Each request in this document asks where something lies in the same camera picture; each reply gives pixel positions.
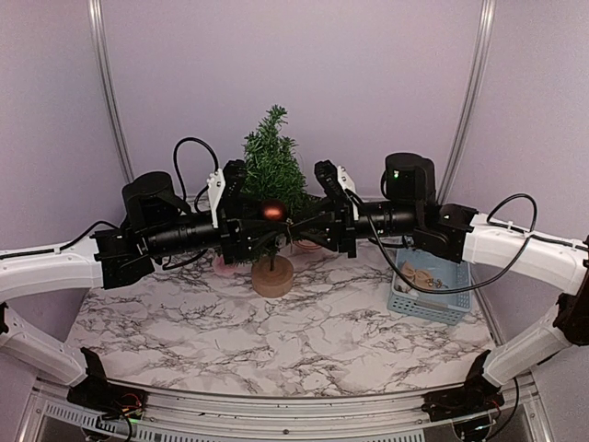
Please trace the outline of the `copper bauble ornament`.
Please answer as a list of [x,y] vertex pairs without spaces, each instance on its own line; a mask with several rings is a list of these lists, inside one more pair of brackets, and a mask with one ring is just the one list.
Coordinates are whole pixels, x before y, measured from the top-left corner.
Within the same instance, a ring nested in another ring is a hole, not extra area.
[[284,222],[288,216],[286,205],[277,199],[267,199],[260,204],[260,215],[272,222]]

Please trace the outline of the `pink pompom ornament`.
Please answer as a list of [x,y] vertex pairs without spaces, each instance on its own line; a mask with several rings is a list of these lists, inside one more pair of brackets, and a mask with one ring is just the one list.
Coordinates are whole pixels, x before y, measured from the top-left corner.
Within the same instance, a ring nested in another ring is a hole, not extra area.
[[231,276],[236,271],[236,266],[234,264],[225,264],[225,260],[221,256],[213,259],[212,267],[216,275],[223,277]]

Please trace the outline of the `small green christmas tree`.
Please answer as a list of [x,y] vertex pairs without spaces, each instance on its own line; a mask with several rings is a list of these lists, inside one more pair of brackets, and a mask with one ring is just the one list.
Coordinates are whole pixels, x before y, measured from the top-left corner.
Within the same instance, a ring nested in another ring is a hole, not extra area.
[[[306,191],[306,176],[295,157],[297,142],[283,134],[287,115],[285,107],[274,104],[266,110],[256,128],[245,136],[243,148],[247,175],[243,193],[256,205],[260,217],[262,201],[277,199],[283,202],[288,211],[284,222],[290,226],[296,215],[318,199]],[[283,233],[286,235],[285,246],[297,239],[289,228]],[[261,297],[280,298],[293,287],[294,266],[279,252],[251,263],[252,287]]]

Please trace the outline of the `light blue perforated basket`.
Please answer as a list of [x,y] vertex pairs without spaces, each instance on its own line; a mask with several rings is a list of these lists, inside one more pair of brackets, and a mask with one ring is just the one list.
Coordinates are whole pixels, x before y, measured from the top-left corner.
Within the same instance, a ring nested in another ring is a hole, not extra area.
[[401,269],[404,262],[410,262],[417,269],[426,269],[434,279],[441,279],[447,288],[412,288],[408,294],[396,292],[394,285],[398,275],[394,274],[387,308],[399,314],[448,325],[458,324],[472,308],[472,296],[465,288],[470,286],[470,268],[466,262],[445,261],[420,250],[398,250],[395,264]]

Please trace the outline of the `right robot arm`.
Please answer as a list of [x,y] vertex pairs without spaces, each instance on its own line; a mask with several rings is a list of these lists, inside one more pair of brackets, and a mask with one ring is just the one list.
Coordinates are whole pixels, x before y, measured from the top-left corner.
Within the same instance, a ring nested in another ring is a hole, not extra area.
[[544,236],[460,204],[436,202],[434,163],[411,153],[387,156],[382,202],[365,203],[343,167],[319,161],[315,176],[326,197],[291,226],[322,247],[349,255],[359,238],[408,236],[415,248],[449,262],[498,268],[560,290],[554,307],[507,343],[475,359],[456,405],[474,413],[504,384],[571,346],[588,343],[588,243]]

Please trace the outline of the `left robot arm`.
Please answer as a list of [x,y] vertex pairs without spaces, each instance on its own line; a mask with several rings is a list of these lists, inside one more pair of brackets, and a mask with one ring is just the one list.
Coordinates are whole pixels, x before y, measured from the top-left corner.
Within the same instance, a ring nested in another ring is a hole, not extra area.
[[148,172],[122,188],[125,218],[98,221],[68,242],[9,250],[1,255],[1,348],[61,384],[79,388],[98,410],[117,396],[100,357],[74,348],[13,311],[12,302],[67,291],[118,289],[155,272],[165,258],[221,251],[225,263],[244,261],[287,229],[283,211],[241,193],[245,179],[216,170],[207,181],[210,208],[196,213],[178,196],[165,171]]

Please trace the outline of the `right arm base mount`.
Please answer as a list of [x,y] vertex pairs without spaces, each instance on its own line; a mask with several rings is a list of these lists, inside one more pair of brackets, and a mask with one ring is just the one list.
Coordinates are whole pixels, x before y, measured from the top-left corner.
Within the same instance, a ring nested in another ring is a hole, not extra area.
[[501,388],[483,377],[484,362],[490,353],[486,350],[475,358],[461,386],[431,391],[422,396],[421,409],[429,415],[431,422],[482,413],[504,405]]

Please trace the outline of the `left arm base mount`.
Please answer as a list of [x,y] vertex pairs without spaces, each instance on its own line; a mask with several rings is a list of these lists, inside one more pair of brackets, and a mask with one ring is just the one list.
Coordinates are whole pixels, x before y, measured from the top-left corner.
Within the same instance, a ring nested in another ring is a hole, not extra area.
[[87,363],[85,376],[80,383],[69,388],[67,401],[102,412],[107,420],[142,414],[147,393],[109,382],[99,356],[87,348],[82,348],[81,352]]

